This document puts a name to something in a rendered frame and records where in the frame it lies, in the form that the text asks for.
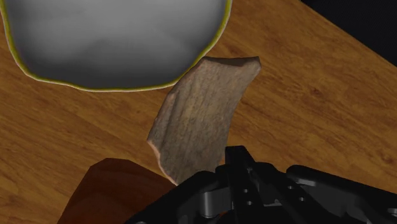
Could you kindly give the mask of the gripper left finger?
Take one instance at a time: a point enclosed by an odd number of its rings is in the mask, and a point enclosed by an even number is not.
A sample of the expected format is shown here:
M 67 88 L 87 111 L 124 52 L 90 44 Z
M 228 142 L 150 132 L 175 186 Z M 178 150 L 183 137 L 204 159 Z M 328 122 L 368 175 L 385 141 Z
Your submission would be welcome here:
M 232 224 L 229 170 L 218 167 L 194 174 L 125 224 Z

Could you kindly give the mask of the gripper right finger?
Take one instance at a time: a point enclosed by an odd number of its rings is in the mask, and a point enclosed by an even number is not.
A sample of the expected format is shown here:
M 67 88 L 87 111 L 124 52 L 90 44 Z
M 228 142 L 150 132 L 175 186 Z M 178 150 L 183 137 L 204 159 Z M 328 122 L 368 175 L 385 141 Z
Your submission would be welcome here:
M 225 149 L 236 224 L 397 224 L 397 195 L 292 165 L 255 162 L 243 146 Z

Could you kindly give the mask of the brown rough curved slab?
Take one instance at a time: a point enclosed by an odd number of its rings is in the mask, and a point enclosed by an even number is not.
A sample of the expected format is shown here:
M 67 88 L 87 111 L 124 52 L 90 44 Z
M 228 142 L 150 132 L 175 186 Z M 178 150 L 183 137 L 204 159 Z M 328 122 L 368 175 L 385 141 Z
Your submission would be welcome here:
M 147 137 L 171 183 L 219 165 L 234 111 L 260 70 L 259 57 L 203 57 L 173 86 Z

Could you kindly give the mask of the reddish brown rounded object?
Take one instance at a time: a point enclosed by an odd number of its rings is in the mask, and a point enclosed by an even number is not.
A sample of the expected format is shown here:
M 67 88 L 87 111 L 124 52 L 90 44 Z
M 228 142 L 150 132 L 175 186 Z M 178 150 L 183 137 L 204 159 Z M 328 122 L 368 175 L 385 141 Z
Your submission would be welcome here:
M 105 158 L 90 166 L 57 224 L 124 224 L 174 187 L 130 160 Z

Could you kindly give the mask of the white bowl with yellow-green rim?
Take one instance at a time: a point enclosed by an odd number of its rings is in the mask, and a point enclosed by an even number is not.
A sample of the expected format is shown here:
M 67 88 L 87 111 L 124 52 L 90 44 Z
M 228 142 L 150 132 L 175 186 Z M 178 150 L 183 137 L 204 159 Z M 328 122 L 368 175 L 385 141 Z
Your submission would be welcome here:
M 174 85 L 218 42 L 233 0 L 0 0 L 10 53 L 41 82 L 89 92 Z

